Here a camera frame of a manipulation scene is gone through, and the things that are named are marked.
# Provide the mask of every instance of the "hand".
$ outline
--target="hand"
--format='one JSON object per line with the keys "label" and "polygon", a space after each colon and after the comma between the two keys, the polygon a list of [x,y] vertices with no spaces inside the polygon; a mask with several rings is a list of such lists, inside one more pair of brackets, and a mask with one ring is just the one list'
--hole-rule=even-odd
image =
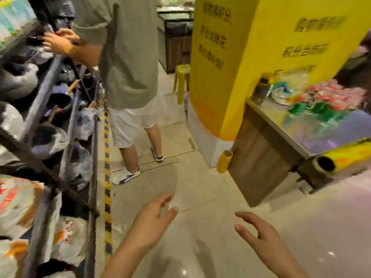
{"label": "hand", "polygon": [[142,206],[123,244],[131,248],[139,248],[144,252],[153,248],[178,214],[177,208],[173,207],[164,217],[160,216],[161,208],[170,202],[172,197],[172,193],[163,193]]}
{"label": "hand", "polygon": [[55,34],[73,42],[77,42],[80,40],[80,37],[72,29],[61,28]]}
{"label": "hand", "polygon": [[271,224],[251,212],[236,212],[235,215],[257,229],[258,237],[256,238],[242,225],[235,224],[234,226],[237,233],[277,277],[309,278]]}
{"label": "hand", "polygon": [[60,37],[56,34],[45,33],[43,39],[43,45],[50,47],[52,51],[57,54],[68,54],[72,47],[72,44],[68,39]]}

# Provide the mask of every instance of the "short sleeve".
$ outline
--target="short sleeve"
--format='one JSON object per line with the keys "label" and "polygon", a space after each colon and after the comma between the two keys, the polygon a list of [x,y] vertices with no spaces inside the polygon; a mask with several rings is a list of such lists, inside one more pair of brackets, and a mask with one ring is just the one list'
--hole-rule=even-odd
{"label": "short sleeve", "polygon": [[76,10],[73,30],[92,45],[104,45],[107,26],[111,22],[111,9],[106,0],[72,0]]}

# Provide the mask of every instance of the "dark bottle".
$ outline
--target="dark bottle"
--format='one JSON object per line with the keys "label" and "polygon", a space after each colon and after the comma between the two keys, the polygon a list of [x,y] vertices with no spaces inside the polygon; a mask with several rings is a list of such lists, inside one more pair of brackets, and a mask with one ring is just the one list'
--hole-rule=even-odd
{"label": "dark bottle", "polygon": [[251,100],[257,104],[261,105],[264,99],[267,97],[269,90],[271,88],[270,80],[273,78],[271,73],[264,73],[259,82],[257,83],[253,94],[251,95]]}

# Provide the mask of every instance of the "green-gray t-shirt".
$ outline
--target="green-gray t-shirt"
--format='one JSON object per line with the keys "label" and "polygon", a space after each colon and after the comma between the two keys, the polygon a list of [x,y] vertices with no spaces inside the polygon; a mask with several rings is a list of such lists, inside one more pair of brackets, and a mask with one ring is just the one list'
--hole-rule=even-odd
{"label": "green-gray t-shirt", "polygon": [[99,69],[109,107],[144,107],[157,93],[157,0],[72,0],[74,31],[104,45]]}

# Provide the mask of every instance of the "metal rack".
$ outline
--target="metal rack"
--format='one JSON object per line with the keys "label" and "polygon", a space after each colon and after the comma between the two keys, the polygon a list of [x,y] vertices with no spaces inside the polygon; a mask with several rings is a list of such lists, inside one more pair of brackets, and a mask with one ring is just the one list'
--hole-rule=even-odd
{"label": "metal rack", "polygon": [[[38,22],[27,25],[25,30],[18,34],[18,37],[14,39],[12,38],[6,47],[0,49],[0,64],[4,63],[8,56],[24,43],[28,36],[40,27],[41,24]],[[89,183],[87,201],[69,186],[69,180],[66,179],[66,165],[69,163],[72,153],[71,144],[68,145],[63,152],[59,174],[47,168],[30,150],[30,141],[40,123],[40,119],[46,111],[46,103],[48,102],[53,86],[57,81],[60,65],[63,61],[68,61],[68,59],[62,55],[56,55],[52,60],[52,64],[40,85],[38,94],[35,97],[25,119],[25,129],[20,140],[16,140],[7,131],[0,128],[0,144],[7,148],[9,152],[13,153],[19,160],[21,160],[21,162],[24,162],[29,168],[32,168],[36,173],[41,174],[47,179],[33,222],[31,238],[27,247],[27,255],[25,257],[24,267],[21,274],[22,278],[34,278],[38,265],[50,259],[55,230],[55,226],[50,226],[50,223],[52,222],[52,218],[54,218],[53,222],[58,221],[59,210],[62,205],[62,193],[66,193],[66,195],[76,203],[80,203],[88,209],[88,233],[86,239],[88,247],[86,251],[86,260],[84,262],[84,278],[94,277],[95,218],[99,216],[99,212],[96,210],[98,117],[95,116],[94,133],[92,136],[91,154],[93,156],[93,176]],[[82,79],[86,68],[83,66],[79,73],[76,71],[75,66],[73,66],[73,68],[76,78]],[[99,82],[96,82],[95,99],[98,97],[99,86]],[[87,91],[83,86],[82,91],[87,94]],[[81,90],[76,89],[67,130],[70,143],[73,142],[73,133],[76,125],[80,97]]]}

